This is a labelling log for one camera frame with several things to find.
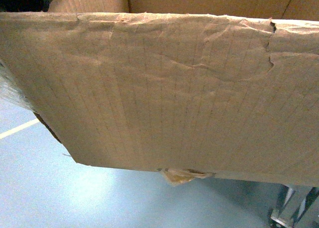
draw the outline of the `cardboard box flap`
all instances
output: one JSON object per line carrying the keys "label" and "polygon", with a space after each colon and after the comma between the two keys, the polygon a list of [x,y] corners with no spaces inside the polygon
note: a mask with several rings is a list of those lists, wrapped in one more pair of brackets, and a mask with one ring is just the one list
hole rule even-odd
{"label": "cardboard box flap", "polygon": [[53,0],[49,12],[129,12],[128,0]]}
{"label": "cardboard box flap", "polygon": [[319,186],[318,28],[1,13],[0,58],[76,162]]}

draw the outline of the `brown cardboard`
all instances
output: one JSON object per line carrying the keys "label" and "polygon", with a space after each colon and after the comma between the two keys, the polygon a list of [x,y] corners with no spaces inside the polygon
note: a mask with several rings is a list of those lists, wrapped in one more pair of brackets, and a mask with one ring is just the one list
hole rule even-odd
{"label": "brown cardboard", "polygon": [[290,0],[130,0],[131,12],[282,18]]}
{"label": "brown cardboard", "polygon": [[128,0],[53,0],[49,12],[128,12]]}
{"label": "brown cardboard", "polygon": [[283,19],[319,20],[319,0],[291,0]]}
{"label": "brown cardboard", "polygon": [[76,162],[319,186],[319,22],[273,22],[0,13],[0,58]]}

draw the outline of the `clear tape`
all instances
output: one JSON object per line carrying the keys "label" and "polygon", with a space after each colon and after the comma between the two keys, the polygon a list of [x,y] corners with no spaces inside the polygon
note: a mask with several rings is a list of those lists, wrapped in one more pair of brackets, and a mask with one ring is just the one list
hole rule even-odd
{"label": "clear tape", "polygon": [[0,61],[0,98],[17,106],[34,111],[33,106],[14,81],[14,76],[2,61]]}

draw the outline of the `blue epoxy floor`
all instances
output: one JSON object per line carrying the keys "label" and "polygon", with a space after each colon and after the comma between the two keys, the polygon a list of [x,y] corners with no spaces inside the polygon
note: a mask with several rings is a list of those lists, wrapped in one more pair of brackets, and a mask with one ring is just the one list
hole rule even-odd
{"label": "blue epoxy floor", "polygon": [[[0,100],[0,133],[33,120]],[[278,184],[171,187],[158,173],[76,164],[37,123],[0,140],[1,228],[265,228]]]}

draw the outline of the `crumpled tape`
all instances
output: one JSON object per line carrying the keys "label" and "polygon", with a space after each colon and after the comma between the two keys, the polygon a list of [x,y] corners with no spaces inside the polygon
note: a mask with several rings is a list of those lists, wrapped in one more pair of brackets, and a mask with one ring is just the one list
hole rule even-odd
{"label": "crumpled tape", "polygon": [[194,180],[195,178],[207,178],[212,177],[214,173],[203,173],[192,169],[161,169],[159,172],[172,186],[178,186]]}

